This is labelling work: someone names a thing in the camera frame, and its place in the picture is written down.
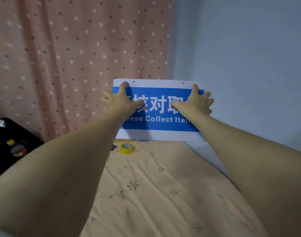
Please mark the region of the person's left forearm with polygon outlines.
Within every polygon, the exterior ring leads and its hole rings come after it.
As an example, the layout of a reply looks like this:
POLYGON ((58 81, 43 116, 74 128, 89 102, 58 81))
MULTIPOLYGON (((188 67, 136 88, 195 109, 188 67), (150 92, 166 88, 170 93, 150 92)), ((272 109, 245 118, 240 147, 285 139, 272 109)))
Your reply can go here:
POLYGON ((110 111, 47 142, 0 176, 0 230, 13 237, 79 237, 115 137, 130 114, 110 111))

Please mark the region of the blue and white sign board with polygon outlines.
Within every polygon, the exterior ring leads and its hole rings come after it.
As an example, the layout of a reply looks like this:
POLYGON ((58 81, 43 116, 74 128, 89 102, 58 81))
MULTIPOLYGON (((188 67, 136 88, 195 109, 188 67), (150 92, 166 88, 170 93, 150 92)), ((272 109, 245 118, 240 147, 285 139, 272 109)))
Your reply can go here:
POLYGON ((141 99, 144 105, 126 119, 117 139, 162 140, 179 142, 205 142, 199 130, 177 110, 171 101, 187 101, 193 84, 204 93, 202 82, 165 79, 115 79, 113 93, 128 82, 126 95, 129 100, 141 99))

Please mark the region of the black bag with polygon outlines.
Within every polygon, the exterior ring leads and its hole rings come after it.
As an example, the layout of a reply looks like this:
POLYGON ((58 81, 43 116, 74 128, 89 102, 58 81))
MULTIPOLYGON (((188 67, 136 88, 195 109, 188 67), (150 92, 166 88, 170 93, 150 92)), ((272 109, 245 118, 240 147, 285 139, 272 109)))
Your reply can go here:
POLYGON ((24 157, 16 158, 10 153, 11 148, 6 143, 8 140, 25 146, 27 154, 44 144, 41 139, 10 118, 0 118, 0 176, 24 157))

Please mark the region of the pink dotted curtain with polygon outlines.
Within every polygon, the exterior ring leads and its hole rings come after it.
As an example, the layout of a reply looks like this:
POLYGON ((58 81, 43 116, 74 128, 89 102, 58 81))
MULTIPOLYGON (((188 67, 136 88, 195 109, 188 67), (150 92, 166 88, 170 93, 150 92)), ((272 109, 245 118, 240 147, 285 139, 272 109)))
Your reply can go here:
POLYGON ((49 141, 115 79, 166 79, 174 0, 0 0, 0 118, 49 141))

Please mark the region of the yellow tape roll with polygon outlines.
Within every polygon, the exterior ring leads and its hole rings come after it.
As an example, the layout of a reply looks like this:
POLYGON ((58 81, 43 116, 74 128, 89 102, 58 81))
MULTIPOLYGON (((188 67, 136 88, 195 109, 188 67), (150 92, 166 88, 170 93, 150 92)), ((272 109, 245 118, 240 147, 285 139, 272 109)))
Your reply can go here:
POLYGON ((120 145, 120 153, 123 155, 131 154, 134 151, 134 146, 130 143, 123 143, 120 145))

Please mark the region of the bottle with yellow cap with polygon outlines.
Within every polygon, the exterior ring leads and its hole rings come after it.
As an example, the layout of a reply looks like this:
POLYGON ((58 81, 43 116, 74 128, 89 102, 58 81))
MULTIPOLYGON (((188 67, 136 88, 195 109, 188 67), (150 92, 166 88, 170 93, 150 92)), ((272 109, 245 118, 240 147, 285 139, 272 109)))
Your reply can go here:
POLYGON ((10 153, 14 157, 20 158, 27 155, 27 149, 22 144, 16 143, 14 140, 8 140, 6 143, 10 146, 10 153))

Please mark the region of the peach floral bed sheet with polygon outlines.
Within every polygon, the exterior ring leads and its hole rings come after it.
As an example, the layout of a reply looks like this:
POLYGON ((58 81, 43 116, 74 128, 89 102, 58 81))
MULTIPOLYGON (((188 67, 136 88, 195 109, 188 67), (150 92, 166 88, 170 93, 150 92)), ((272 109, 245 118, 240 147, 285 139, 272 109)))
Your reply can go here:
POLYGON ((183 142, 120 142, 81 237, 268 237, 238 188, 183 142))

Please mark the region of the person's left hand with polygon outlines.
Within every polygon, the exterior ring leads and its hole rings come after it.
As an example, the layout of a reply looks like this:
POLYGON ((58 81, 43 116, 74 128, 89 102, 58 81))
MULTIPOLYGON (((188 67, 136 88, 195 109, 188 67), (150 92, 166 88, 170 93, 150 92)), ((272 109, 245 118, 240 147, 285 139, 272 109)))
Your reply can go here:
POLYGON ((129 117, 137 110, 131 108, 131 100, 126 95, 128 84, 127 81, 121 83, 118 92, 113 93, 113 99, 104 99, 104 95, 101 97, 101 101, 107 105, 108 116, 129 117))

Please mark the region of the person's right forearm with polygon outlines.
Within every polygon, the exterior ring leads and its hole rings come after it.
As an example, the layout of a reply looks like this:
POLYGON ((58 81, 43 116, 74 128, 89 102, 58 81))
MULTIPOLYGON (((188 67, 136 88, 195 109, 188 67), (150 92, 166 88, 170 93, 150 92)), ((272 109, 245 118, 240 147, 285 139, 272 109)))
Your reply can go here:
POLYGON ((270 237, 301 237, 301 152, 195 112, 187 118, 219 157, 270 237))

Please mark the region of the person's right hand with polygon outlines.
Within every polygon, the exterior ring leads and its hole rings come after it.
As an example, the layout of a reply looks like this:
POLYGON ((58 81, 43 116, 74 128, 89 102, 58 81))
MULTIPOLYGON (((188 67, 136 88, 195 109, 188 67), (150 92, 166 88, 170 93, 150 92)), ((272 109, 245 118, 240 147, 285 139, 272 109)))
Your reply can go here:
POLYGON ((192 85, 192 91, 185 101, 186 107, 185 110, 176 110, 186 119, 192 121, 196 117, 202 114, 206 114, 206 110, 211 107, 214 103, 213 98, 203 99, 199 94, 199 87, 197 84, 192 85))

